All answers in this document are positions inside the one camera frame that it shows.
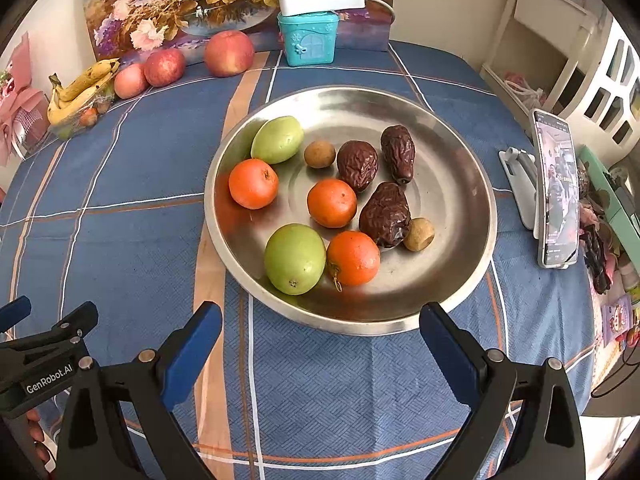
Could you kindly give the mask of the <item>person hand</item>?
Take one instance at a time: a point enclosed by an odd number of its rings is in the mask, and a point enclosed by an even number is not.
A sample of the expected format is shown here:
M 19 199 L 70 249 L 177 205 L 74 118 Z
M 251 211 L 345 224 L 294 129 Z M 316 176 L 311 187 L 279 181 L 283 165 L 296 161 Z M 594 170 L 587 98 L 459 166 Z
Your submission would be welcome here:
M 40 416 L 33 408 L 25 414 L 28 426 L 28 433 L 34 442 L 37 456 L 45 465 L 50 460 L 48 448 L 44 445 L 44 432 L 40 426 Z

